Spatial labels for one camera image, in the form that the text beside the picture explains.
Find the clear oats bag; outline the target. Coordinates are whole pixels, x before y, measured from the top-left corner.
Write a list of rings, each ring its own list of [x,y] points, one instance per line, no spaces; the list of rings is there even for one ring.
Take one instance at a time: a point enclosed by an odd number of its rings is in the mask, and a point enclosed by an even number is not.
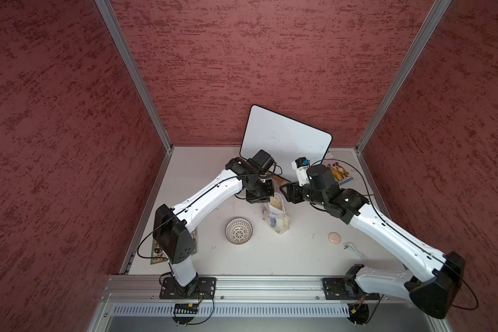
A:
[[[263,220],[278,235],[283,235],[290,229],[290,219],[286,214],[284,197],[275,192],[269,202],[263,204]]]

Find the patterned white breakfast bowl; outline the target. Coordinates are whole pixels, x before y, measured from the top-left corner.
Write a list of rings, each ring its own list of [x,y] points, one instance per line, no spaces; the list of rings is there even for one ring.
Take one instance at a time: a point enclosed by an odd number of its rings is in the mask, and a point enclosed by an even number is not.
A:
[[[235,218],[225,227],[225,236],[234,245],[245,244],[253,236],[253,226],[245,218]]]

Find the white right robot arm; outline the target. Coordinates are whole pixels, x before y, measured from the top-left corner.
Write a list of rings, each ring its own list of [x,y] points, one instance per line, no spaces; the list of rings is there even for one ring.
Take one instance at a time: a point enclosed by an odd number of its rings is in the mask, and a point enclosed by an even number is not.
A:
[[[444,319],[463,284],[466,265],[458,253],[443,253],[395,224],[379,212],[369,198],[353,189],[342,189],[324,165],[310,165],[305,158],[292,163],[297,181],[281,186],[286,200],[321,206],[332,217],[365,233],[405,267],[382,271],[356,264],[347,277],[363,293],[378,293],[412,302],[425,314]]]

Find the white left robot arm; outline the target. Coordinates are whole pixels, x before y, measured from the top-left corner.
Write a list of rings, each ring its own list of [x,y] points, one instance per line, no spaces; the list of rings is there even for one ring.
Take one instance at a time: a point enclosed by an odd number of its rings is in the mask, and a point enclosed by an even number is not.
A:
[[[247,160],[236,157],[194,196],[175,206],[163,204],[156,209],[152,237],[167,255],[177,286],[194,286],[199,279],[191,260],[195,249],[191,234],[200,222],[226,199],[243,190],[250,204],[269,202],[275,190],[267,173],[275,166],[272,156],[262,149]]]

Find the colourful magazine right back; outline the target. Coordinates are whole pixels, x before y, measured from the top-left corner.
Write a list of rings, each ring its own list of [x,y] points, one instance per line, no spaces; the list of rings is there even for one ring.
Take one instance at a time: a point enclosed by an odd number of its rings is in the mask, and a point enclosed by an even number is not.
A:
[[[322,164],[329,168],[335,178],[335,180],[340,184],[344,185],[353,181],[354,177],[351,173],[343,166],[344,163],[336,160],[336,158],[331,154],[327,153]]]

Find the white board black rim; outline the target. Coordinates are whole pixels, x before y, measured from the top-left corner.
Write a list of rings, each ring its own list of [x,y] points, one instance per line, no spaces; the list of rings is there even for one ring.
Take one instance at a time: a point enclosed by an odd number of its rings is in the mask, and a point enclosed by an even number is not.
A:
[[[295,182],[297,175],[292,162],[300,157],[311,163],[323,159],[332,140],[330,133],[253,105],[239,156],[249,159],[262,149],[277,163],[282,178]]]

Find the pink round puff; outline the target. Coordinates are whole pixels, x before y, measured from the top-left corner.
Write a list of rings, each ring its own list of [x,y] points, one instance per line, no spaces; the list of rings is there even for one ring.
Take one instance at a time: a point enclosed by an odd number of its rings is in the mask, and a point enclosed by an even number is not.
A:
[[[341,236],[337,232],[330,232],[328,240],[332,245],[337,246],[341,242]]]

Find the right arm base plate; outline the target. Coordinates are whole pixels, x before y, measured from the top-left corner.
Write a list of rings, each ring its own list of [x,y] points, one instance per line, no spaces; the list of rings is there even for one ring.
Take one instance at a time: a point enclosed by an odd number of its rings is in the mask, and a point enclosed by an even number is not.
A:
[[[322,278],[326,300],[380,300],[378,293],[365,293],[353,279]]]

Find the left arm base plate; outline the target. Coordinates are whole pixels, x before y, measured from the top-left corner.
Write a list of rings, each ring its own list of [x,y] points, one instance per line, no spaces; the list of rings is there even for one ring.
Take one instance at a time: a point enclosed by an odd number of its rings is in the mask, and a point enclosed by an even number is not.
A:
[[[161,300],[213,300],[217,279],[214,277],[195,277],[188,285],[181,286],[173,277],[161,282]]]

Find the aluminium front rail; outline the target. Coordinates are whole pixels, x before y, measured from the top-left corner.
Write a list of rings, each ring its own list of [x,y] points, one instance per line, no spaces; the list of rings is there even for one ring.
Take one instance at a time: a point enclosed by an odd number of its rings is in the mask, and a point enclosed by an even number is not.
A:
[[[217,275],[214,302],[306,303],[326,302],[321,276]],[[165,290],[158,275],[113,275],[102,291],[102,302],[162,302]]]

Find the right aluminium corner post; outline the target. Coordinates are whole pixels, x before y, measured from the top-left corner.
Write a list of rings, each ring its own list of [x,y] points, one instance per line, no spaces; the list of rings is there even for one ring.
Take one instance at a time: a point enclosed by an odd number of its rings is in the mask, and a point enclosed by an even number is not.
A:
[[[408,52],[403,58],[401,65],[392,79],[386,94],[360,137],[360,140],[356,145],[357,154],[362,154],[363,150],[366,148],[369,140],[374,135],[376,128],[380,124],[381,120],[383,120],[384,115],[388,111],[391,103],[401,89],[409,73],[412,71],[417,59],[419,59],[423,49],[426,47],[430,37],[434,33],[451,3],[451,0],[436,0],[433,2],[430,11],[426,15],[426,18],[411,43]]]

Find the aluminium corner post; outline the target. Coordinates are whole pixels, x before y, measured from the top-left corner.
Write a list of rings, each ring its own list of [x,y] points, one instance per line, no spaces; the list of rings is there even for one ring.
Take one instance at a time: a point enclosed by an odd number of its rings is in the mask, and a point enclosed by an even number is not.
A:
[[[163,143],[164,148],[166,149],[167,153],[171,154],[173,150],[173,144],[168,136],[165,127],[163,126],[163,123],[160,120],[149,90],[141,76],[140,70],[125,39],[116,14],[111,6],[111,2],[107,0],[95,0],[95,4],[97,5],[98,10],[102,15],[102,19],[104,20],[105,25],[109,30],[111,38],[116,45],[120,57],[127,68],[127,71],[134,83],[138,95],[140,96],[142,103],[144,104],[145,109],[149,114],[149,117],[153,123],[154,128],[157,131],[157,134],[159,135],[159,138]]]
[[[426,15],[426,18],[411,43],[408,52],[403,58],[401,65],[392,79],[386,94],[360,137],[360,140],[356,145],[357,154],[362,154],[363,150],[366,148],[369,140],[374,135],[376,128],[380,124],[381,120],[383,120],[384,115],[388,111],[391,103],[401,89],[409,73],[412,71],[417,59],[419,59],[423,49],[426,47],[430,37],[434,33],[451,3],[451,0],[436,0],[433,2],[430,11]]]

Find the left aluminium corner post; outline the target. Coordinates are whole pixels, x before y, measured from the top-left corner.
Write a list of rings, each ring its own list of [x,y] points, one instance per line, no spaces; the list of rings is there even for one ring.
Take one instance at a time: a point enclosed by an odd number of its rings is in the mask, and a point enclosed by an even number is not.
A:
[[[111,2],[107,0],[95,0],[95,4],[97,5],[98,10],[102,15],[102,19],[104,20],[105,25],[109,30],[111,38],[116,45],[120,57],[127,68],[127,71],[134,83],[138,95],[140,96],[142,103],[144,104],[145,109],[149,114],[149,117],[153,123],[154,128],[157,131],[157,134],[159,135],[159,138],[163,143],[164,148],[166,149],[167,153],[171,154],[173,150],[173,144],[168,136],[165,127],[163,126],[163,123],[160,120],[149,90],[141,76],[140,70],[125,39],[116,14],[111,6]]]

